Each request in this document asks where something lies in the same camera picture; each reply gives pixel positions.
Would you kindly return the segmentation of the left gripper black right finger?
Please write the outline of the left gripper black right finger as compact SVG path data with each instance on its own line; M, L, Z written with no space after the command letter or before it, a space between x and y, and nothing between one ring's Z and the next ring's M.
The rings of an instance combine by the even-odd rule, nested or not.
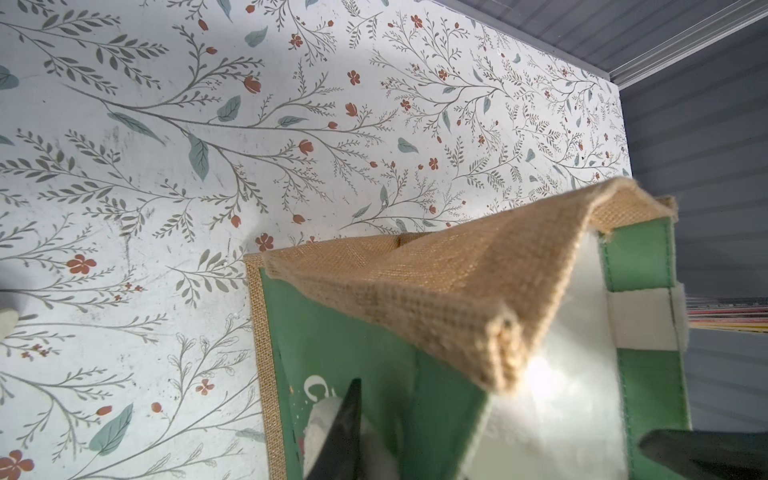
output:
M685 479L766 479L767 433L652 430L639 442L649 460Z

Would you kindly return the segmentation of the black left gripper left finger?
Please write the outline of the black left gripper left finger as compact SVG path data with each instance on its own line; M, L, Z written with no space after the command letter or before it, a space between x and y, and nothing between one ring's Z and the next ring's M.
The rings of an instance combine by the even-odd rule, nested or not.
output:
M361 470L362 380L351 381L306 479L358 479Z

